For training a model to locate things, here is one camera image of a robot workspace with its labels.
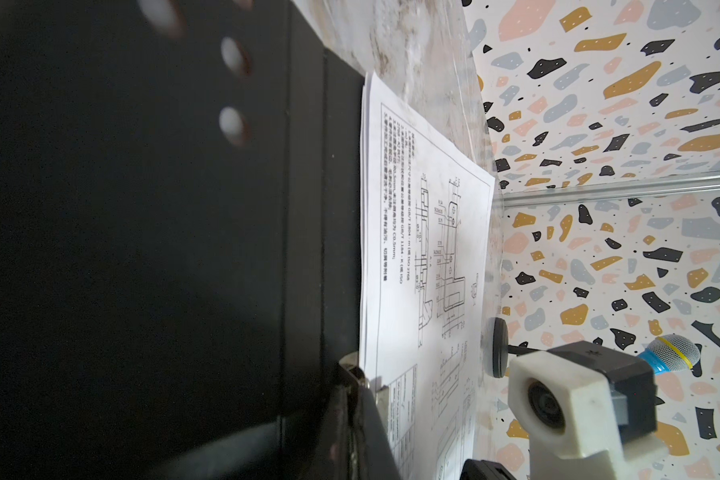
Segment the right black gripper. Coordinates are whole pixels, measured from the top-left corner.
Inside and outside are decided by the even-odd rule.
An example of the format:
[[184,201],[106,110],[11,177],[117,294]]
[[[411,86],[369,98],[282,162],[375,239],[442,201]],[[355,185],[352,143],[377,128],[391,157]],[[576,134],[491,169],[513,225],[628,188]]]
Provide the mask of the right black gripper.
[[460,480],[515,480],[512,473],[501,463],[488,460],[466,460]]

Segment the paper sheet with diagram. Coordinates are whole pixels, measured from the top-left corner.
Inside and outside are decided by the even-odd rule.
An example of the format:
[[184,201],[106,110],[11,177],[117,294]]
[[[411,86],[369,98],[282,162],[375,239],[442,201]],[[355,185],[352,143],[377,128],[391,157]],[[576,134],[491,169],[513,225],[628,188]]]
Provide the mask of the paper sheet with diagram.
[[494,187],[366,77],[359,362],[402,479],[456,479],[472,454]]

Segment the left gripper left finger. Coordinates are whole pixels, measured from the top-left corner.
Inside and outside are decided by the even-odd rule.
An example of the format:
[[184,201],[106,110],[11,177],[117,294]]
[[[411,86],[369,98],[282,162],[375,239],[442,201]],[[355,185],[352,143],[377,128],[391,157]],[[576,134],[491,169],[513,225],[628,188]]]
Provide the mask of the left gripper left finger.
[[335,386],[320,419],[316,444],[303,479],[349,479],[348,388]]

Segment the metal binder clip mechanism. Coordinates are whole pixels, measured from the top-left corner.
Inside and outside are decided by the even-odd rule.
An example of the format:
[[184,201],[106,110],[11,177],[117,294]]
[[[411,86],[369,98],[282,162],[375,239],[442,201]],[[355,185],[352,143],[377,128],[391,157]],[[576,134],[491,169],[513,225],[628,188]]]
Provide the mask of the metal binder clip mechanism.
[[344,381],[348,382],[355,390],[364,388],[371,393],[382,425],[387,428],[390,403],[389,386],[381,385],[380,378],[369,380],[366,377],[364,371],[360,368],[359,353],[357,351],[343,356],[338,364]]

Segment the orange black binder folder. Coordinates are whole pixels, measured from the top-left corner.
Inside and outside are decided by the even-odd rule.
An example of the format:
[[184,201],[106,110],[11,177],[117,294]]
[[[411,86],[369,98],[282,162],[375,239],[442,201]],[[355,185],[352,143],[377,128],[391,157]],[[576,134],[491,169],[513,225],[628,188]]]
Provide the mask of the orange black binder folder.
[[292,1],[0,1],[0,479],[297,479],[325,66]]

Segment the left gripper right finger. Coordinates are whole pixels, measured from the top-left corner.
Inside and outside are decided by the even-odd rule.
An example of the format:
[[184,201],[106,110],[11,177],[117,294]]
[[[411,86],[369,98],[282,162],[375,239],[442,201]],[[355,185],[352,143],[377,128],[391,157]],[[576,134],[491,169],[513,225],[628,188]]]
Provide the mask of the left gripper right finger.
[[400,479],[372,392],[360,386],[353,414],[359,479]]

